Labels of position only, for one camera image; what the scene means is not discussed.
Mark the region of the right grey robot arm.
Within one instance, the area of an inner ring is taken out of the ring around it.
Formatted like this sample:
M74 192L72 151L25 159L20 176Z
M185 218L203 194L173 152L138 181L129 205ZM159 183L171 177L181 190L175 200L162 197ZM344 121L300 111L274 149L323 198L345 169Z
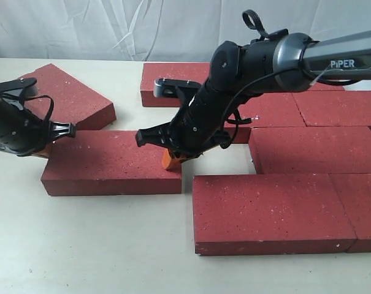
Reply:
M254 97L362 80L371 80L371 31L317 41L281 30L244 46L226 41L215 50L203 83L155 81L155 96L178 98L180 108L169 122L138 130L136 144L164 148L162 165L171 170L212 148L228 148L235 134L224 125L249 124L238 108Z

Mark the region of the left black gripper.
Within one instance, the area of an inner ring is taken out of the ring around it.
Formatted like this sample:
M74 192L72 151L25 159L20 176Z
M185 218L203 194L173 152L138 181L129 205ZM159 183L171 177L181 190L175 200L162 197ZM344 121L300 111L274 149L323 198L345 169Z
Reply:
M43 118L25 106L25 102L39 99L50 101ZM0 152L48 159L55 141L76 136L76 126L71 122L51 120L53 111L54 100L48 95L25 101L0 97Z

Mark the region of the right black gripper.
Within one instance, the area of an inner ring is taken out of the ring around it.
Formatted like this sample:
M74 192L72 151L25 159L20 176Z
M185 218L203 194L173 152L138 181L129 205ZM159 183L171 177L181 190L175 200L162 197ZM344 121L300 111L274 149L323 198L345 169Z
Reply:
M175 170L187 160L197 158L216 146L227 148L233 137L223 130L230 116L236 126L245 123L238 111L250 96L240 78L242 48L225 41L214 52L209 74L192 101L183 104L166 123L140 129L138 147L146 144L165 148L161 161L165 170Z

